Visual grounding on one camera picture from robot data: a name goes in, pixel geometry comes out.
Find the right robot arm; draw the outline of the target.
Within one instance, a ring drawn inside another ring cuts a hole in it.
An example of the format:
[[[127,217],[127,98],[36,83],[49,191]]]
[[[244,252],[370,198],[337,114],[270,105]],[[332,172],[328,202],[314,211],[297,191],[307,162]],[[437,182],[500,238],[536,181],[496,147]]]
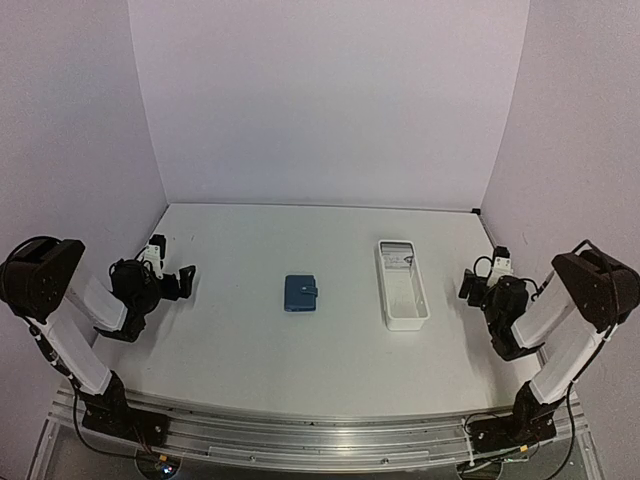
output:
[[[486,274],[465,270],[458,296],[483,312],[491,344],[505,361],[553,343],[514,403],[555,405],[638,308],[639,274],[588,239],[555,255],[540,283],[514,275],[505,247],[496,247],[488,260]]]

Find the blue card holder wallet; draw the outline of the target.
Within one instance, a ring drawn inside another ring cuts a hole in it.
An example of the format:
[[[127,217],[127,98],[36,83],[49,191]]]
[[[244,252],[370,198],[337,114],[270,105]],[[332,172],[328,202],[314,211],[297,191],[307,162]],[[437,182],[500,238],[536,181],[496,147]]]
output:
[[[284,311],[315,312],[319,290],[313,275],[290,274],[285,277]]]

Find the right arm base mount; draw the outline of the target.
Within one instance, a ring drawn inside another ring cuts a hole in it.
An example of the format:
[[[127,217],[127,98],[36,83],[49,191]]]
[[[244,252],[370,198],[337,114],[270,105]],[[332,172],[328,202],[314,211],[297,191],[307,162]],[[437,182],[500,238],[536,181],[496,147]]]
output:
[[[475,420],[466,426],[478,453],[531,447],[556,436],[554,413],[561,401],[540,403],[528,389],[516,395],[512,413]]]

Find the silver credit card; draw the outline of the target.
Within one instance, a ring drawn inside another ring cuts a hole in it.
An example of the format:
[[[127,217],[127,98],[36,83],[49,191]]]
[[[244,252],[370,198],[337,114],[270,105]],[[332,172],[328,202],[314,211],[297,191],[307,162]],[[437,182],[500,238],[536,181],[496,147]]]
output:
[[[381,257],[386,270],[410,270],[414,260],[409,251],[383,251]]]

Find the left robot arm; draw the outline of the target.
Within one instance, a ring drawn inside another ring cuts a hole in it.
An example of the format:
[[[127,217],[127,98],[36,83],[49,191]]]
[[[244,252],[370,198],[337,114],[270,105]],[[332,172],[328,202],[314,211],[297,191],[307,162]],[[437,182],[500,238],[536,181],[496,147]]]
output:
[[[166,238],[156,234],[137,255],[110,266],[111,284],[105,286],[84,253],[76,239],[41,235],[23,241],[1,265],[1,300],[27,324],[54,369],[81,392],[104,396],[117,389],[116,375],[95,354],[75,316],[83,315],[102,336],[133,343],[161,301],[192,295],[197,269],[166,272]]]

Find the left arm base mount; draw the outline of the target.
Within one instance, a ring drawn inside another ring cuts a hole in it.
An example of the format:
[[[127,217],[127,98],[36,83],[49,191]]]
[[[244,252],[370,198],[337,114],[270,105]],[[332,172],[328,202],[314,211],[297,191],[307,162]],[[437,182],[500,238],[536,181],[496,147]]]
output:
[[[139,443],[141,446],[160,447],[164,444],[169,418],[161,413],[131,407],[123,390],[115,395],[90,395],[79,392],[85,413],[82,426],[93,432]]]

